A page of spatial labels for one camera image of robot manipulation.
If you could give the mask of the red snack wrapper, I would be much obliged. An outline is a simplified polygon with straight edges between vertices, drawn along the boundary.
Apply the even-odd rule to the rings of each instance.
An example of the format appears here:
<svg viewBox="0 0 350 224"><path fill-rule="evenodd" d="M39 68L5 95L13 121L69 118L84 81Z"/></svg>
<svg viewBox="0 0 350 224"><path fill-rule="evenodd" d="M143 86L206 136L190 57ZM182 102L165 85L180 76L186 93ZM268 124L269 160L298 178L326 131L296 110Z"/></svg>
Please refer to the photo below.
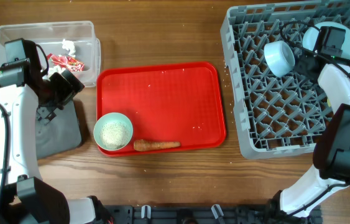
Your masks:
<svg viewBox="0 0 350 224"><path fill-rule="evenodd" d="M48 54L47 59L53 63L54 68L69 70L70 72L82 72L85 64L74 57L67 55Z"/></svg>

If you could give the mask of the light blue bowl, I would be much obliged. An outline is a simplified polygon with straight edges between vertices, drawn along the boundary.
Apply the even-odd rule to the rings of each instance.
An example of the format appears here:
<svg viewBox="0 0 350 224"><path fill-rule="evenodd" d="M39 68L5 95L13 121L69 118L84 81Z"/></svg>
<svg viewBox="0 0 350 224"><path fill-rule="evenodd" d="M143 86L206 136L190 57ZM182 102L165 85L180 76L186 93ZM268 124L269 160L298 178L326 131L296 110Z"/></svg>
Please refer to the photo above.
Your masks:
<svg viewBox="0 0 350 224"><path fill-rule="evenodd" d="M272 74L279 78L290 73L295 66L295 56L282 40L265 44L264 58Z"/></svg>

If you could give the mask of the light blue plate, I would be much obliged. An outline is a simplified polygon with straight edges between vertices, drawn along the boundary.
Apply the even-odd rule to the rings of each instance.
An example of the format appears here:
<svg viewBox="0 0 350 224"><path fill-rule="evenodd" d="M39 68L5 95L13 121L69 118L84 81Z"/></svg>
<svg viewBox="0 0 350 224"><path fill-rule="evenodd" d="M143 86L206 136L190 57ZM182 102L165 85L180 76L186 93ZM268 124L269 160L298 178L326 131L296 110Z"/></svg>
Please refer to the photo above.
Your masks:
<svg viewBox="0 0 350 224"><path fill-rule="evenodd" d="M331 27L337 27L340 29L344 29L346 31L345 33L345 39L342 44L341 50L342 58L350 60L350 29L342 24L339 24L337 22L320 22L315 25L317 28L321 28L322 26L331 26ZM302 46L308 50L313 50L316 40L318 37L318 31L314 28L309 28L302 39Z"/></svg>

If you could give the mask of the green bowl with rice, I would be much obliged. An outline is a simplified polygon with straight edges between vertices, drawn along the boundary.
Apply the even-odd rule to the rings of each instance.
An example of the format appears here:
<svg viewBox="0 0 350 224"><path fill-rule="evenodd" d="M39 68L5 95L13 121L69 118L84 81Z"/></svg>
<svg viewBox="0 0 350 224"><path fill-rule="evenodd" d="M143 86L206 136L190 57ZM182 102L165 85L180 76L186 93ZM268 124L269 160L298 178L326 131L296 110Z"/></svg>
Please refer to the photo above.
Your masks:
<svg viewBox="0 0 350 224"><path fill-rule="evenodd" d="M127 116L122 113L108 113L97 120L93 136L102 150L118 151L130 143L133 130Z"/></svg>

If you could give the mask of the orange carrot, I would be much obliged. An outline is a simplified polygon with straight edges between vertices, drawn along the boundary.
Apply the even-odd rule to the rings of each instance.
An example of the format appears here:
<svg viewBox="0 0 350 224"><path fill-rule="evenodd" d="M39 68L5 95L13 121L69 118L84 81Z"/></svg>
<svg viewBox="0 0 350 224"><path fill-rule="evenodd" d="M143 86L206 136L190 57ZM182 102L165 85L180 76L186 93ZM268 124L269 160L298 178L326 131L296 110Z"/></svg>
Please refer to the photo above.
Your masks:
<svg viewBox="0 0 350 224"><path fill-rule="evenodd" d="M161 149L171 149L180 147L180 142L176 141L147 141L147 140L136 140L134 141L134 150L138 152L146 152L146 151L156 151Z"/></svg>

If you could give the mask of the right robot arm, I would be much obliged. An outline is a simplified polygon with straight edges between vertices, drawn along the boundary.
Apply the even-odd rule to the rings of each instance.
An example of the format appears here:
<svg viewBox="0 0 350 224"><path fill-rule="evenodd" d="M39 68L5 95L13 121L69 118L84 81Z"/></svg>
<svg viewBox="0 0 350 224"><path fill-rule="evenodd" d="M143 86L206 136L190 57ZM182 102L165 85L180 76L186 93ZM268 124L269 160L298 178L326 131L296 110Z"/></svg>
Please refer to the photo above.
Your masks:
<svg viewBox="0 0 350 224"><path fill-rule="evenodd" d="M305 218L332 194L350 186L350 29L335 22L305 32L294 69L317 82L333 118L313 151L313 164L273 199L284 218Z"/></svg>

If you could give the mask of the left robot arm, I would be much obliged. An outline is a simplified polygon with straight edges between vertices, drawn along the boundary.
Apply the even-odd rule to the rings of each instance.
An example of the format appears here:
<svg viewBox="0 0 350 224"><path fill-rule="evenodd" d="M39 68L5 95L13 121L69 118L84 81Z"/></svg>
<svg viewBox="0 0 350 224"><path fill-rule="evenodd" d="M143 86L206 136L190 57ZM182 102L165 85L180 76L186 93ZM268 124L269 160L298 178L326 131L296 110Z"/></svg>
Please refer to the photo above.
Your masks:
<svg viewBox="0 0 350 224"><path fill-rule="evenodd" d="M84 89L71 71L42 68L40 45L23 38L4 44L0 66L0 223L69 223L65 196L42 181L37 164L35 123L38 107L48 119Z"/></svg>

